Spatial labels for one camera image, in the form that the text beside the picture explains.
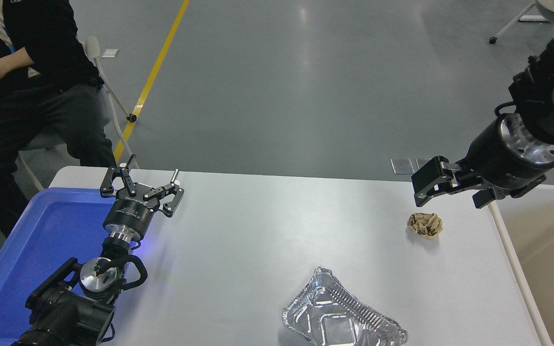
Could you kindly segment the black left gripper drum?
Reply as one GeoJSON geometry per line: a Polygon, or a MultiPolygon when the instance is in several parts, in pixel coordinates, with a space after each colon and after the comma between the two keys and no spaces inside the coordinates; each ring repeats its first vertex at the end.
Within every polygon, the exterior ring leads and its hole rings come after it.
{"type": "Polygon", "coordinates": [[[127,226],[138,234],[147,232],[160,202],[156,198],[143,200],[143,196],[148,194],[152,187],[137,185],[134,190],[137,192],[134,196],[130,195],[126,188],[121,188],[116,193],[115,202],[103,222],[105,230],[112,231],[115,226],[127,226]]]}

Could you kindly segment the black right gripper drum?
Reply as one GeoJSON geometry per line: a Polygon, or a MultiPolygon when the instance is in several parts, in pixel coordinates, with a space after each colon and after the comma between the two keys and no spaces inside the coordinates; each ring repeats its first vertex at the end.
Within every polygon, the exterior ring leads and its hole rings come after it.
{"type": "Polygon", "coordinates": [[[554,168],[554,145],[536,139],[522,120],[495,120],[471,143],[464,167],[495,191],[495,199],[519,198],[554,168]]]}

